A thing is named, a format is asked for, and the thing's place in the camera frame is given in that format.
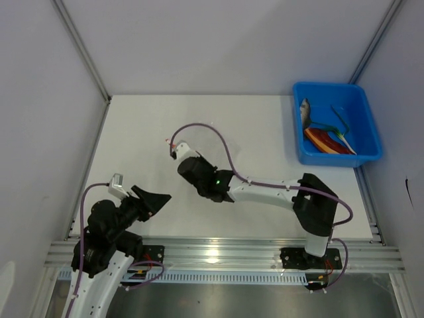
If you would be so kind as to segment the toy fish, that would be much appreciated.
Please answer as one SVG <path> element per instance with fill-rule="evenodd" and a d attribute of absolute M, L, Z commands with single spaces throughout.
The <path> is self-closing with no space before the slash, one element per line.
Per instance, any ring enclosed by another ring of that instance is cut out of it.
<path fill-rule="evenodd" d="M 311 106 L 307 98 L 303 99 L 299 106 L 302 129 L 307 129 L 311 124 Z"/>

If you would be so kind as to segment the toy meat slice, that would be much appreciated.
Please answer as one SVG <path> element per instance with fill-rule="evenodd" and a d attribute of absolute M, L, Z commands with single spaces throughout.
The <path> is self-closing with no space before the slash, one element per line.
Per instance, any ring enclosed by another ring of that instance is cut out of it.
<path fill-rule="evenodd" d="M 330 135 L 318 128 L 307 128 L 303 131 L 304 136 L 322 153 L 325 154 L 354 154 L 346 146 L 335 141 Z"/>

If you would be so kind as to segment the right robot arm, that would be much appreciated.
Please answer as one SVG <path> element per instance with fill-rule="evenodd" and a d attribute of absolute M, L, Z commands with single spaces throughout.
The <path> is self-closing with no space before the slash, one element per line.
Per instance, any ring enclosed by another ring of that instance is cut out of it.
<path fill-rule="evenodd" d="M 292 211 L 307 233 L 303 261 L 314 268 L 326 260 L 338 197 L 317 176 L 304 173 L 300 180 L 290 182 L 244 181 L 202 156 L 180 160 L 177 171 L 200 196 L 215 203 L 255 202 Z"/>

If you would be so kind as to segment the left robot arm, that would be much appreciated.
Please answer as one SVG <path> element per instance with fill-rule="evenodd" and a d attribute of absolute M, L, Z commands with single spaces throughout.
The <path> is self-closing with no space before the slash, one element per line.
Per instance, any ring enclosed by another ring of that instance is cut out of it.
<path fill-rule="evenodd" d="M 112 182 L 104 186 L 120 204 L 108 199 L 98 201 L 89 217 L 80 219 L 81 235 L 74 246 L 63 317 L 105 317 L 119 288 L 136 289 L 135 285 L 121 282 L 135 266 L 159 271 L 138 287 L 150 284 L 165 272 L 162 251 L 157 246 L 144 245 L 143 238 L 128 229 L 137 221 L 150 220 L 171 200 L 171 195 L 150 193 L 135 185 L 131 191 Z"/>

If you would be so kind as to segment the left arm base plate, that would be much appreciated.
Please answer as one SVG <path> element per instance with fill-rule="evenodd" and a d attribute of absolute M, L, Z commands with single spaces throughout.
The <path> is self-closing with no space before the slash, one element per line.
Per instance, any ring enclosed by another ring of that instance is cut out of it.
<path fill-rule="evenodd" d="M 163 263 L 165 246 L 144 245 L 131 253 L 134 257 L 133 263 L 142 262 L 145 266 L 156 266 L 156 262 Z"/>

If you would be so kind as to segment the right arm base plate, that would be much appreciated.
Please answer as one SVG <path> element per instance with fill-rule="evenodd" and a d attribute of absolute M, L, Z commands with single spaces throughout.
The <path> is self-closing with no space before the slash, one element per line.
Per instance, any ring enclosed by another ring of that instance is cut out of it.
<path fill-rule="evenodd" d="M 328 248 L 322 257 L 313 256 L 304 248 L 285 247 L 280 249 L 280 259 L 284 269 L 294 270 L 341 270 L 343 265 L 339 249 Z"/>

